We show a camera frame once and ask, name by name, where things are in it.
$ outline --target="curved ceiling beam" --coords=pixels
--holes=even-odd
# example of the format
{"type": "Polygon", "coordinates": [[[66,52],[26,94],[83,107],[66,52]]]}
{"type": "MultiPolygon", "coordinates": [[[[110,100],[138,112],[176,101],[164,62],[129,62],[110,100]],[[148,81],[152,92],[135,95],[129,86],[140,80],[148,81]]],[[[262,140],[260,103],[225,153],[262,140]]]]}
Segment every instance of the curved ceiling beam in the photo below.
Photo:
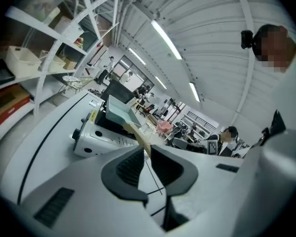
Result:
{"type": "MultiPolygon", "coordinates": [[[[246,19],[246,24],[247,24],[247,29],[251,30],[252,32],[254,32],[254,25],[253,25],[253,18],[252,18],[252,14],[250,11],[250,6],[249,6],[249,2],[248,0],[240,0],[240,4],[243,10],[243,13],[245,15],[245,19],[246,19]]],[[[246,84],[238,105],[238,108],[235,112],[235,115],[231,121],[231,125],[234,124],[234,122],[236,121],[238,115],[241,112],[242,106],[247,98],[248,95],[248,91],[249,91],[249,87],[252,81],[252,74],[253,74],[253,69],[254,69],[254,64],[255,64],[255,55],[253,54],[253,52],[250,50],[249,51],[249,65],[248,65],[248,73],[247,73],[247,79],[246,79],[246,84]]]]}

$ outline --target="ceiling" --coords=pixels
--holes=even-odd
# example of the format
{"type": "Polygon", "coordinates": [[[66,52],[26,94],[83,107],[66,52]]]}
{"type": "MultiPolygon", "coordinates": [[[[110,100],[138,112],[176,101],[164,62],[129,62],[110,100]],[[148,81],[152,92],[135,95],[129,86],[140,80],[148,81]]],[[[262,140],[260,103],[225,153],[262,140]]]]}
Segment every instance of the ceiling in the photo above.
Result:
{"type": "MultiPolygon", "coordinates": [[[[114,0],[107,1],[100,13],[113,11],[113,6],[114,0]]],[[[296,26],[278,0],[119,0],[118,9],[118,46],[134,49],[147,63],[147,71],[167,86],[168,95],[224,126],[235,125],[247,143],[256,142],[260,131],[270,126],[275,111],[270,93],[282,74],[263,67],[251,50],[243,50],[240,32],[271,23],[286,27],[296,41],[296,26]],[[154,18],[182,61],[150,24],[154,18]],[[195,100],[190,81],[205,101],[195,100]]],[[[101,16],[112,22],[112,12],[101,16]]],[[[92,28],[87,21],[88,17],[82,24],[92,28]]]]}

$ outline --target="computer monitor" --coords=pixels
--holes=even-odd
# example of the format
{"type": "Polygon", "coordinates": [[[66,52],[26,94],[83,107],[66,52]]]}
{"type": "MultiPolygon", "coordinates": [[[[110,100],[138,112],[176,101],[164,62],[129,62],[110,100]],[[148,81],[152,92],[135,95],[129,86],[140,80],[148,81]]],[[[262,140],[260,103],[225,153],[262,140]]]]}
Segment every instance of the computer monitor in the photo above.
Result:
{"type": "Polygon", "coordinates": [[[107,101],[109,95],[112,95],[124,104],[127,104],[131,99],[135,97],[135,95],[128,88],[114,79],[110,81],[110,84],[102,93],[101,99],[107,101]]]}

